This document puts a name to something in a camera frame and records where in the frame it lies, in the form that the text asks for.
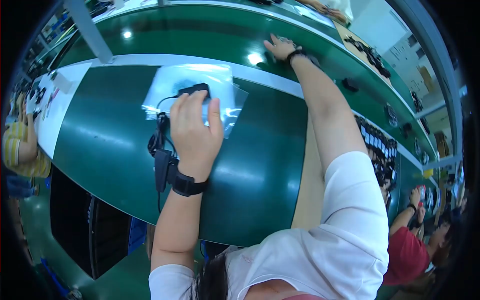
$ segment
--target blue bin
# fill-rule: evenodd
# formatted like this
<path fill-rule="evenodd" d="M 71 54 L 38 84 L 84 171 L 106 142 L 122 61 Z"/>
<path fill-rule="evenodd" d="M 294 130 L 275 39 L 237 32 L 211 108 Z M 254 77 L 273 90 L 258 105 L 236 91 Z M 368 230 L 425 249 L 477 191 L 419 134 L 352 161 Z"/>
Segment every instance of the blue bin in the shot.
<path fill-rule="evenodd" d="M 135 249 L 140 247 L 145 242 L 147 236 L 147 223 L 132 217 L 130 224 L 130 234 L 128 238 L 128 253 L 130 255 Z"/>

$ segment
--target striped shirt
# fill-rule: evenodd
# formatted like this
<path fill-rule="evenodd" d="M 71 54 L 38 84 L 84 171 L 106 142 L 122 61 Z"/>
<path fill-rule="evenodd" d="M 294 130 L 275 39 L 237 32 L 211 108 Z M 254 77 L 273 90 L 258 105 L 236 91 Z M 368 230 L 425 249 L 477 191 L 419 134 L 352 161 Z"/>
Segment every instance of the striped shirt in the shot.
<path fill-rule="evenodd" d="M 50 158 L 39 149 L 34 160 L 18 163 L 20 142 L 26 143 L 27 135 L 27 126 L 21 122 L 14 122 L 5 130 L 2 138 L 3 162 L 18 175 L 46 178 L 50 173 Z"/>

